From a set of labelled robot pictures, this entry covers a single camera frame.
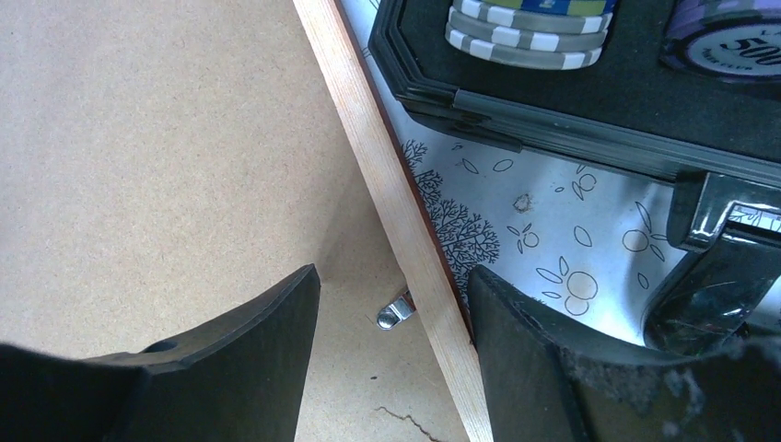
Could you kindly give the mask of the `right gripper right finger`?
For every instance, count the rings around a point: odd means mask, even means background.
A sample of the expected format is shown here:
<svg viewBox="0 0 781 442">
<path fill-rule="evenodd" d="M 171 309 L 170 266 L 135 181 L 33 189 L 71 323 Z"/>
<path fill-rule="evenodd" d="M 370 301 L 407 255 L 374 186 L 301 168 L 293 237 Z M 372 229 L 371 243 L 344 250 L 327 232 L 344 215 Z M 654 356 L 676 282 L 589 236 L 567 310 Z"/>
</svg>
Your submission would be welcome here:
<svg viewBox="0 0 781 442">
<path fill-rule="evenodd" d="M 596 331 L 484 266 L 472 269 L 473 342 L 497 441 L 776 441 L 780 341 L 703 356 Z"/>
</svg>

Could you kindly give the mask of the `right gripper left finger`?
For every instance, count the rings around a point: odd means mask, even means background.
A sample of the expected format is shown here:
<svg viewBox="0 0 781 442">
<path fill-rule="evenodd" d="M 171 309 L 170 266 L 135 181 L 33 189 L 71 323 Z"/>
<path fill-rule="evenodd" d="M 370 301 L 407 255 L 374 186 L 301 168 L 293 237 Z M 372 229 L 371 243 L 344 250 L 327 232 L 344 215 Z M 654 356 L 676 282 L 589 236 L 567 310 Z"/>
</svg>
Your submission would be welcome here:
<svg viewBox="0 0 781 442">
<path fill-rule="evenodd" d="M 291 441 L 321 281 L 305 265 L 138 353 L 66 359 L 1 347 L 5 441 Z"/>
</svg>

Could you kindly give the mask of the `brown cardboard backing board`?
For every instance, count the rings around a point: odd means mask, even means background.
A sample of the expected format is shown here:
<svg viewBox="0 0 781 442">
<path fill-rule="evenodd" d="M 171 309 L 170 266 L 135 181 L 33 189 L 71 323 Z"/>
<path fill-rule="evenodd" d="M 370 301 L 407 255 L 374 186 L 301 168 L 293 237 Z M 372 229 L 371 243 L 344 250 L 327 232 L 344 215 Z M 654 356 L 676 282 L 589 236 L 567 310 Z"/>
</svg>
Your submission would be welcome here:
<svg viewBox="0 0 781 442">
<path fill-rule="evenodd" d="M 289 1 L 1 5 L 1 339 L 137 352 L 302 265 L 299 441 L 463 441 Z"/>
</svg>

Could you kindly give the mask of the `orange wooden picture frame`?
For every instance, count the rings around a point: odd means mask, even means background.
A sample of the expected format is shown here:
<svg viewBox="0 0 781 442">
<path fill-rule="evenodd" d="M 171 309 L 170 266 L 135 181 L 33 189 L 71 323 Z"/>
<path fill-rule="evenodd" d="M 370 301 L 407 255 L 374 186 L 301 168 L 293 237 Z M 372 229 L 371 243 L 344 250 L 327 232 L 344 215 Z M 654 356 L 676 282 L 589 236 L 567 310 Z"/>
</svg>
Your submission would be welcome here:
<svg viewBox="0 0 781 442">
<path fill-rule="evenodd" d="M 338 1 L 294 6 L 466 434 L 491 441 L 478 355 L 457 286 L 346 10 Z"/>
</svg>

